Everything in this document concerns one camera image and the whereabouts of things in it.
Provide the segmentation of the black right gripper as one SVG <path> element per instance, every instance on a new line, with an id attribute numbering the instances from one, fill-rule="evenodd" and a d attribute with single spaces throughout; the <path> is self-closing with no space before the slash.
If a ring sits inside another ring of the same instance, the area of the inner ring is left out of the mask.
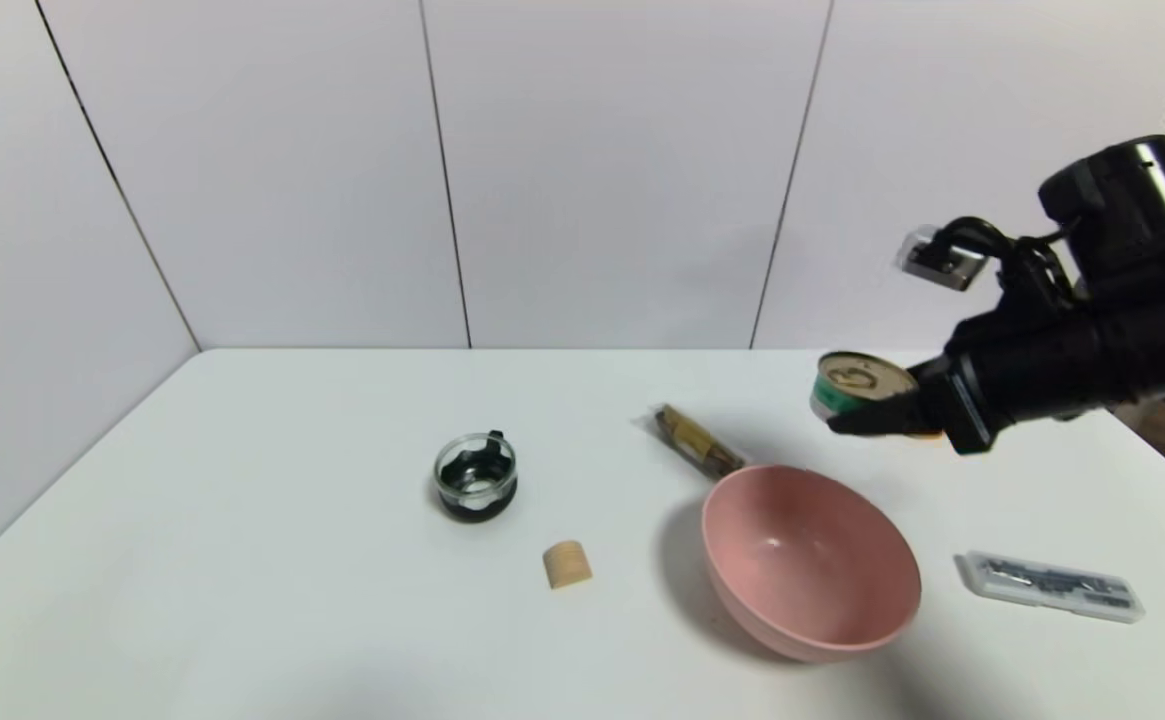
<path id="1" fill-rule="evenodd" d="M 1100 357 L 1088 316 L 977 315 L 956 325 L 942 355 L 908 366 L 920 389 L 855 398 L 826 425 L 857 437 L 947 433 L 956 454 L 984 454 L 1007 428 L 1099 405 Z"/>

